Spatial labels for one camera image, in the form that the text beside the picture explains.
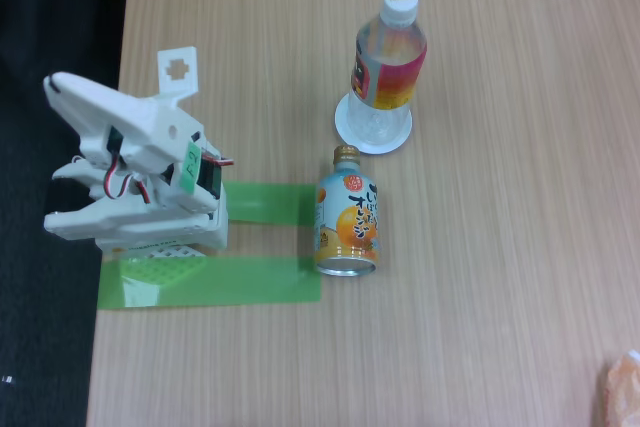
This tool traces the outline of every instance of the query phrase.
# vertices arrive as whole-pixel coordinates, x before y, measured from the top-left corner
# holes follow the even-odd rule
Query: white robotic arm
[[[186,68],[180,79],[168,73],[174,62]],[[69,240],[95,238],[107,253],[189,243],[226,247],[221,167],[231,162],[178,107],[198,90],[195,48],[159,52],[158,68],[160,93],[145,99],[73,74],[45,78],[49,103],[80,135],[84,156],[53,179],[74,179],[94,199],[81,210],[47,215],[48,231]]]

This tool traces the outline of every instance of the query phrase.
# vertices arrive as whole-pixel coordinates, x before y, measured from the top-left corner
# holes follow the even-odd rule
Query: plastic bottle
[[[417,12],[418,0],[383,0],[380,14],[358,32],[347,124],[361,143],[378,146],[356,144],[364,152],[393,150],[411,131],[409,101],[427,53]]]

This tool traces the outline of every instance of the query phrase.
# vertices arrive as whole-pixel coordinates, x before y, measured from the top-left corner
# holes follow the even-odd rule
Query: black fabric
[[[49,185],[78,152],[42,79],[116,87],[124,2],[0,0],[0,426],[86,422],[100,252],[42,228],[45,201],[75,201]]]

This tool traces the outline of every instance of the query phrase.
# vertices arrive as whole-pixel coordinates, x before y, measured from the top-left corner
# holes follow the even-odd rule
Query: green painter's tape
[[[261,224],[313,226],[313,184],[224,182],[229,219]]]
[[[180,187],[187,193],[193,194],[196,190],[196,182],[200,174],[200,161],[202,151],[193,142],[189,142],[187,153],[184,156],[182,166],[182,176],[180,177]]]
[[[190,153],[200,159],[200,149],[190,147],[185,166],[193,160]],[[224,187],[231,220],[313,225],[313,185],[224,182]],[[311,257],[127,259],[102,266],[98,308],[313,302],[320,300],[321,280]]]
[[[98,309],[316,302],[311,257],[188,257],[108,262]]]

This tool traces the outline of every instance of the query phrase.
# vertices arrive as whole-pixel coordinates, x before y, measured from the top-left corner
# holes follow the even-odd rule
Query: white bottle cap
[[[383,0],[380,18],[389,27],[409,27],[418,15],[418,0]]]

